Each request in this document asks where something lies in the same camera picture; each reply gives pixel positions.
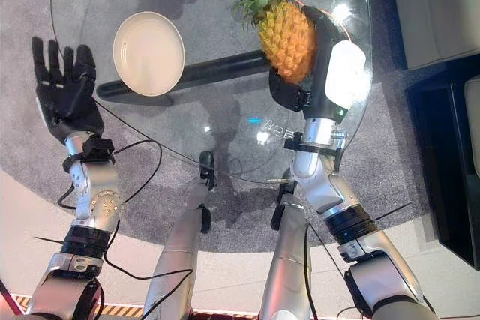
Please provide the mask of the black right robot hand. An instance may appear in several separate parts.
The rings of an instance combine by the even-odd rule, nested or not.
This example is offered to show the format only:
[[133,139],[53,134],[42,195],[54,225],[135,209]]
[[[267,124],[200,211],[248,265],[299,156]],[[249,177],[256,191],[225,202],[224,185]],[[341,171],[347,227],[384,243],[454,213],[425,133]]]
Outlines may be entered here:
[[306,119],[324,118],[339,124],[361,87],[366,55],[332,16],[307,5],[301,11],[313,22],[316,41],[310,91],[288,83],[277,70],[271,69],[270,94],[277,104],[302,112]]

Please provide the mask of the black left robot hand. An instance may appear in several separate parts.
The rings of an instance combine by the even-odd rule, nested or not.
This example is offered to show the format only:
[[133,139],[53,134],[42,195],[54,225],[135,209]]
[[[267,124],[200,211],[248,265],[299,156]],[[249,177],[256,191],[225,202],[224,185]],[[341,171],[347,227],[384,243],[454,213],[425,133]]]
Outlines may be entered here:
[[93,98],[96,65],[91,49],[85,44],[65,47],[61,69],[56,41],[48,41],[48,63],[42,39],[33,37],[31,47],[38,105],[50,134],[60,143],[75,132],[100,136],[104,122]]

